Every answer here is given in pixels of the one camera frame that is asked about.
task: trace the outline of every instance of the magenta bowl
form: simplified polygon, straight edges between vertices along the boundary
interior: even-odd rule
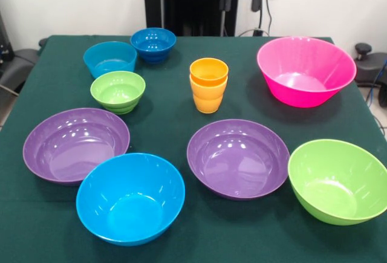
[[[355,62],[348,53],[310,37],[269,41],[259,49],[257,62],[272,94],[298,108],[325,103],[356,75]]]
[[[101,109],[72,109],[38,124],[24,143],[23,158],[37,176],[77,185],[100,163],[124,154],[129,140],[129,129],[118,116]]]
[[[187,159],[205,186],[232,200],[267,195],[288,177],[285,143],[247,120],[221,120],[199,129],[188,143]]]

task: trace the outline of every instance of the knob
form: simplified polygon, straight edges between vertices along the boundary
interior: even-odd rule
[[[357,53],[361,56],[365,56],[367,53],[370,53],[372,50],[372,47],[369,44],[360,43],[355,45],[355,49]]]

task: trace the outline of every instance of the dark green tablecloth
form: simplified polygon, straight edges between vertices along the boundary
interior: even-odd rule
[[[43,119],[78,107],[98,107],[82,55],[102,41],[128,37],[54,36],[42,52],[0,132],[1,262],[387,262],[387,217],[349,227],[324,224],[297,202],[287,181],[258,200],[235,202],[214,195],[190,173],[186,146],[207,123],[240,118],[277,132],[289,151],[311,139],[355,143],[387,163],[387,144],[355,84],[313,109],[297,109],[269,93],[256,65],[268,39],[179,37],[169,60],[138,62],[147,83],[138,107],[122,116],[131,132],[128,152],[160,155],[180,170],[186,202],[172,227],[139,247],[101,241],[81,225],[76,187],[48,183],[27,170],[22,146]],[[199,57],[224,60],[229,84],[218,112],[199,113],[189,86],[189,65]]]

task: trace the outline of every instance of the dark blue bowl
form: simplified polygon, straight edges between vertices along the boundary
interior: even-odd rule
[[[168,57],[176,35],[164,28],[146,28],[133,34],[131,43],[145,62],[159,63]]]

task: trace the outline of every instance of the white wall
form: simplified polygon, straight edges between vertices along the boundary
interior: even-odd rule
[[[236,34],[258,26],[259,13],[250,6],[251,0],[239,0]],[[387,0],[269,0],[269,6],[273,36],[331,36],[350,53],[361,41],[387,51]],[[265,11],[262,27],[267,26]]]
[[[254,28],[259,13],[239,0],[236,33]],[[356,42],[387,51],[387,0],[270,0],[271,34],[331,36],[352,52]],[[146,26],[144,0],[0,0],[13,46],[37,47],[51,34],[132,34]],[[267,28],[267,14],[263,28]]]
[[[144,0],[0,0],[14,49],[52,34],[133,34],[146,26]]]

